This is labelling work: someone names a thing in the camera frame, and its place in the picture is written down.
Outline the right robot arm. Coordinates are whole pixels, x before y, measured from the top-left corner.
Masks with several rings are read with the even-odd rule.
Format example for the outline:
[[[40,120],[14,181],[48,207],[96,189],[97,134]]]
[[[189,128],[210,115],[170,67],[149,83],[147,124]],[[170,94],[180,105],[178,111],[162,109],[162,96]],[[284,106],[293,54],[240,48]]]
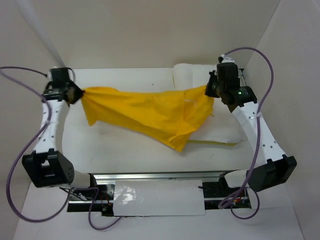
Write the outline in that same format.
[[[297,161],[278,145],[261,113],[262,102],[249,86],[240,85],[238,69],[221,65],[211,71],[205,95],[221,99],[239,122],[254,151],[249,169],[219,176],[220,194],[230,196],[235,189],[245,187],[260,192],[286,183]]]

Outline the yellow pillowcase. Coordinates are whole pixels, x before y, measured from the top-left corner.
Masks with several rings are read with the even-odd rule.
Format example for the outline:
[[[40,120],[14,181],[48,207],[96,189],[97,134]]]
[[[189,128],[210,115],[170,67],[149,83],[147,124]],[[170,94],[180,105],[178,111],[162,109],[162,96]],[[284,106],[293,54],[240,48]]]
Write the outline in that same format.
[[[126,92],[88,87],[81,103],[90,126],[96,122],[122,127],[181,152],[190,136],[213,113],[206,86],[165,92]]]

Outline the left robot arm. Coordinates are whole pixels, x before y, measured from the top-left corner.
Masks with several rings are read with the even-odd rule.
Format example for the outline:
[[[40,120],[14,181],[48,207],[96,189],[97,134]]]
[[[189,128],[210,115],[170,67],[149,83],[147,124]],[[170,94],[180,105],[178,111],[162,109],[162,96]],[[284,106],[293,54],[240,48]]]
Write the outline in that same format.
[[[75,170],[72,162],[62,153],[62,137],[66,116],[71,104],[83,96],[83,91],[73,82],[58,86],[50,81],[41,95],[44,129],[36,137],[35,147],[22,157],[22,165],[37,188],[70,187],[81,189],[88,200],[97,197],[99,187],[91,173]]]

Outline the white pillow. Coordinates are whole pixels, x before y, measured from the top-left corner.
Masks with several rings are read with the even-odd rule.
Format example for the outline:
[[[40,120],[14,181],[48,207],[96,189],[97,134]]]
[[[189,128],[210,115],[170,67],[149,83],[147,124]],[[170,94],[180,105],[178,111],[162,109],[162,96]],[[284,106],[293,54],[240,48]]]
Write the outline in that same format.
[[[172,68],[173,85],[176,90],[206,87],[210,72],[217,69],[215,65],[179,63]],[[238,120],[218,98],[214,100],[213,112],[205,123],[194,132],[188,142],[196,144],[226,144],[234,146],[247,137]]]

